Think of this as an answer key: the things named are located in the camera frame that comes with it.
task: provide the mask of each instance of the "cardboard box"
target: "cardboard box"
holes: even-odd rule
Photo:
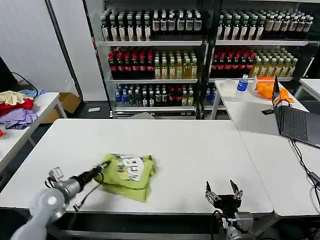
[[[59,101],[64,111],[73,114],[76,111],[79,104],[81,103],[80,98],[70,92],[60,92],[59,95]],[[57,110],[54,108],[41,123],[52,124],[55,120],[59,118],[59,114]]]

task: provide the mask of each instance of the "laptop keyboard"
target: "laptop keyboard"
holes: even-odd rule
[[[290,137],[308,141],[306,113],[304,111],[288,111],[288,131]]]

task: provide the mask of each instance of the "folded cloth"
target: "folded cloth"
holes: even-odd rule
[[[8,105],[5,103],[0,104],[0,116],[10,113],[14,109],[32,109],[34,107],[34,101],[26,98],[24,103],[17,103],[16,105]]]
[[[5,129],[25,129],[37,119],[33,111],[19,108],[0,116],[0,123],[4,124]]]
[[[150,176],[156,172],[153,157],[107,154],[103,162],[109,161],[109,166],[103,169],[103,178],[100,175],[95,178],[104,186],[104,190],[146,202],[150,193]]]

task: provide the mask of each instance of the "white table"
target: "white table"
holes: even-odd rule
[[[0,124],[0,129],[5,133],[5,135],[0,138],[0,172],[4,170],[10,160],[15,156],[15,154],[17,154],[31,134],[54,107],[58,110],[61,118],[67,118],[67,115],[59,101],[59,93],[47,92],[40,95],[34,101],[34,107],[32,110],[38,115],[38,119],[31,126],[23,130],[16,130],[5,129],[4,125]]]
[[[281,217],[318,215],[320,209],[313,185],[301,167],[290,140],[279,136],[274,114],[261,113],[273,108],[271,100],[263,99],[250,90],[235,99],[235,89],[226,89],[223,80],[215,84],[216,92],[241,135],[275,213]],[[294,108],[308,111],[296,99],[294,101]],[[320,174],[320,150],[302,143],[297,145],[306,166]]]
[[[294,95],[296,99],[299,98],[304,90],[320,102],[320,79],[302,78],[300,79],[300,83],[301,85]]]
[[[157,172],[151,178],[151,193],[147,202],[141,203],[98,188],[82,211],[212,213],[214,208],[205,199],[206,181],[215,193],[232,194],[230,179],[244,192],[240,211],[273,211],[241,137],[229,120],[58,119],[0,193],[0,207],[27,209],[36,193],[45,188],[50,169],[59,166],[69,178],[91,169],[107,153],[153,155]],[[90,182],[78,199],[96,184]]]

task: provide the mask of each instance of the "water bottle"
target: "water bottle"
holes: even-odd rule
[[[248,75],[244,74],[242,79],[240,79],[238,83],[238,87],[236,88],[240,92],[244,92],[248,87]]]

